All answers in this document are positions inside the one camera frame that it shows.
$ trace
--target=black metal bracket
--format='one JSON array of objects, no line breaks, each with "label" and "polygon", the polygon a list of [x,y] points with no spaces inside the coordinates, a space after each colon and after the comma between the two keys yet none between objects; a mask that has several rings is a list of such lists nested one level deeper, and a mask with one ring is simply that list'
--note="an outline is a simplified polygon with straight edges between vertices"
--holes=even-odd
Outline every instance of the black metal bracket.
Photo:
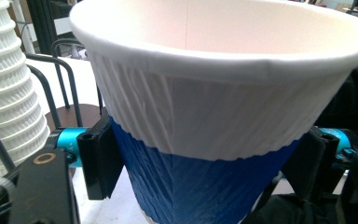
[{"label": "black metal bracket", "polygon": [[87,193],[91,200],[110,198],[124,166],[109,116],[77,138]]},{"label": "black metal bracket", "polygon": [[338,142],[334,135],[312,127],[283,166],[282,172],[300,200],[316,203],[328,191],[326,186],[330,185],[329,172],[336,158]]},{"label": "black metal bracket", "polygon": [[66,152],[55,148],[57,136],[21,164],[9,223],[79,223]]}]

